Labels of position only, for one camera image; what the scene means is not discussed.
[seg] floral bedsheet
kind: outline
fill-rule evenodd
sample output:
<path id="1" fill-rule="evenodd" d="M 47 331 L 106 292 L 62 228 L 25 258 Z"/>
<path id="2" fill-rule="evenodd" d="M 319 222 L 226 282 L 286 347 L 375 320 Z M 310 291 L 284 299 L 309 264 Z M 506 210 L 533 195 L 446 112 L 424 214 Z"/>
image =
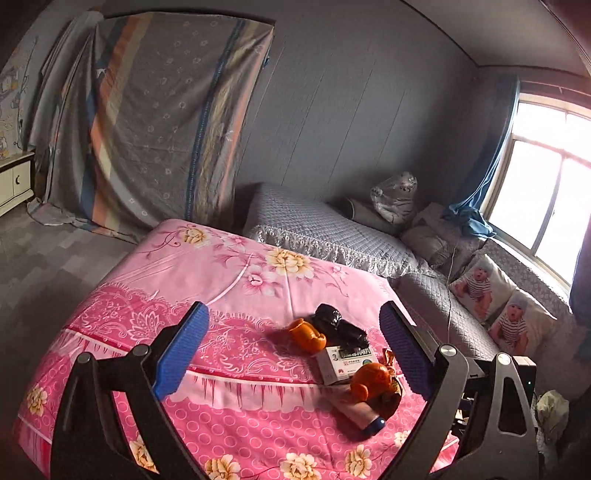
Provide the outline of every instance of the floral bedsheet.
<path id="1" fill-rule="evenodd" d="M 15 434 L 41 471 L 49 476 L 60 397 L 78 354 L 125 355 L 178 323 L 196 300 L 209 307 L 210 329 L 164 406 L 212 480 L 380 476 L 423 399 L 401 372 L 400 407 L 383 431 L 361 441 L 359 430 L 326 402 L 314 361 L 284 328 L 328 303 L 365 329 L 379 354 L 386 346 L 379 309 L 388 300 L 398 303 L 387 280 L 182 220 L 160 224 L 105 278 L 38 367 Z M 136 461 L 157 471 L 125 394 L 114 395 Z M 451 462 L 456 442 L 448 438 L 434 469 Z"/>

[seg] white cabinet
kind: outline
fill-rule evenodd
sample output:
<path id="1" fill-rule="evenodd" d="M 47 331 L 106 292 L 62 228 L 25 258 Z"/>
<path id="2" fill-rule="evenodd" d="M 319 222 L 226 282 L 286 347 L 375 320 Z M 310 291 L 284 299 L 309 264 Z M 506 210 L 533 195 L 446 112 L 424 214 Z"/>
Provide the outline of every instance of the white cabinet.
<path id="1" fill-rule="evenodd" d="M 0 160 L 0 215 L 31 198 L 33 152 Z"/>

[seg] orange boxing glove toy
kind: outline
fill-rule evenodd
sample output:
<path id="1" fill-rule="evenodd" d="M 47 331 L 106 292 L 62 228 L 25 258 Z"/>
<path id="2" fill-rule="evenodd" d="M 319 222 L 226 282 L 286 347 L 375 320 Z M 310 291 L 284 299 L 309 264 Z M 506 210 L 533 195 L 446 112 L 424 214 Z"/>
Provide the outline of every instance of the orange boxing glove toy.
<path id="1" fill-rule="evenodd" d="M 357 401 L 377 397 L 390 389 L 390 370 L 382 364 L 362 365 L 351 378 L 351 394 Z"/>
<path id="2" fill-rule="evenodd" d="M 291 336 L 301 349 L 318 353 L 326 346 L 326 337 L 304 319 L 297 319 L 288 327 Z"/>

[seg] tiled floor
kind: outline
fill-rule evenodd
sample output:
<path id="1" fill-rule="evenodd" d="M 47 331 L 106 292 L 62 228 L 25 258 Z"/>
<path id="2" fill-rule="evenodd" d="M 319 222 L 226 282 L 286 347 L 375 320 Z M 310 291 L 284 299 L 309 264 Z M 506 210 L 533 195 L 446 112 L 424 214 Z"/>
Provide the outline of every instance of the tiled floor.
<path id="1" fill-rule="evenodd" d="M 43 476 L 12 440 L 12 424 L 49 344 L 133 245 L 71 225 L 43 226 L 24 205 L 0 217 L 0 472 Z"/>

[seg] blue bottle cap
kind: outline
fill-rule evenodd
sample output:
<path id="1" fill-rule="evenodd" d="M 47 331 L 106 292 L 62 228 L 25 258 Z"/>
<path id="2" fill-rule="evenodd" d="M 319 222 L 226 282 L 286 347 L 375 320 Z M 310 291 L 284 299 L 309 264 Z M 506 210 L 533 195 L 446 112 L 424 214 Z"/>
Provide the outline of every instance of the blue bottle cap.
<path id="1" fill-rule="evenodd" d="M 386 421 L 382 417 L 376 418 L 372 423 L 367 425 L 361 433 L 363 435 L 367 435 L 368 437 L 374 436 L 380 430 L 382 430 L 386 426 Z"/>

